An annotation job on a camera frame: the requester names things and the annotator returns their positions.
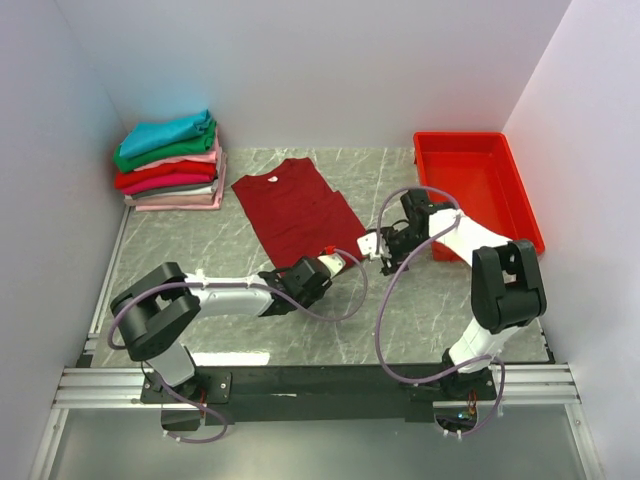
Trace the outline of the dark red t-shirt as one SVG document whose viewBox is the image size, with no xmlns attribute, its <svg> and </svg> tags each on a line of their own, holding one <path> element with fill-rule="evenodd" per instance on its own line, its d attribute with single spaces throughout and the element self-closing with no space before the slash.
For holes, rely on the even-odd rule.
<svg viewBox="0 0 640 480">
<path fill-rule="evenodd" d="M 232 190 L 275 267 L 290 267 L 327 247 L 362 258 L 357 239 L 365 235 L 363 224 L 311 159 L 286 159 L 265 174 L 245 175 Z"/>
</svg>

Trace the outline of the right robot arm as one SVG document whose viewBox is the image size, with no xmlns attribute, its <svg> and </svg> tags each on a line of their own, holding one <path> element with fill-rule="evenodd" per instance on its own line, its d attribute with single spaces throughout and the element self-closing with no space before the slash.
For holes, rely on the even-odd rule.
<svg viewBox="0 0 640 480">
<path fill-rule="evenodd" d="M 426 214 L 418 244 L 391 277 L 381 301 L 374 330 L 374 347 L 383 371 L 405 384 L 427 384 L 439 380 L 440 390 L 460 399 L 474 386 L 473 374 L 500 363 L 505 342 L 519 329 L 542 316 L 547 299 L 534 244 L 527 239 L 512 240 L 480 225 L 460 208 L 451 194 L 429 186 L 400 187 L 382 203 L 376 223 L 376 248 L 381 247 L 381 223 L 390 201 L 399 194 L 424 192 L 445 197 L 450 207 Z M 447 351 L 447 367 L 422 377 L 404 377 L 386 363 L 381 348 L 382 319 L 402 273 L 409 263 L 432 243 L 440 243 L 471 267 L 471 308 L 473 317 L 461 337 Z"/>
</svg>

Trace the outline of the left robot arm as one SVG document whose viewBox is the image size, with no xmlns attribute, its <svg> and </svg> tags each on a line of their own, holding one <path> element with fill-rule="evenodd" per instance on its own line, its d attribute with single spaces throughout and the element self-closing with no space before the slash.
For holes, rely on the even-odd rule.
<svg viewBox="0 0 640 480">
<path fill-rule="evenodd" d="M 245 278 L 210 278 L 163 263 L 111 302 L 108 345 L 148 364 L 153 376 L 146 384 L 153 390 L 166 390 L 179 402 L 210 400 L 208 381 L 179 342 L 187 326 L 199 317 L 271 317 L 308 308 L 323 298 L 344 266 L 338 254 L 304 256 L 291 267 Z"/>
</svg>

